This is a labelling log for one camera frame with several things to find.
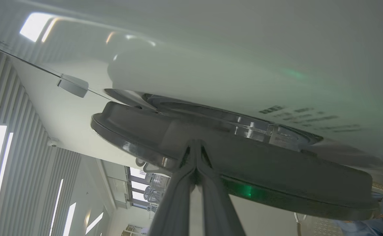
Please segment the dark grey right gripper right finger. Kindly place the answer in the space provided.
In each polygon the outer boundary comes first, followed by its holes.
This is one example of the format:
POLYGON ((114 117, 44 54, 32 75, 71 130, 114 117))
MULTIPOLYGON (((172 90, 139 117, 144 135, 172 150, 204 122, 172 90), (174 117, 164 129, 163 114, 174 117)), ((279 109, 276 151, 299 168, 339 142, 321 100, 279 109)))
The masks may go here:
POLYGON ((196 140, 196 175, 203 200, 203 233, 205 236, 245 236, 221 177, 214 170, 205 143, 196 140))

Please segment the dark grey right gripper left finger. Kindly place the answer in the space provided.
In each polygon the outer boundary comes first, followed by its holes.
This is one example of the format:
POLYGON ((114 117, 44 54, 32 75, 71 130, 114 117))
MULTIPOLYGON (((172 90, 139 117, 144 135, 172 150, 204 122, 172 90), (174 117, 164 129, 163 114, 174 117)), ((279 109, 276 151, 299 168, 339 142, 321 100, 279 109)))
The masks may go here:
POLYGON ((172 175, 160 203, 149 236, 188 236, 190 234, 191 192, 196 185, 196 141, 185 148, 179 169, 172 175))

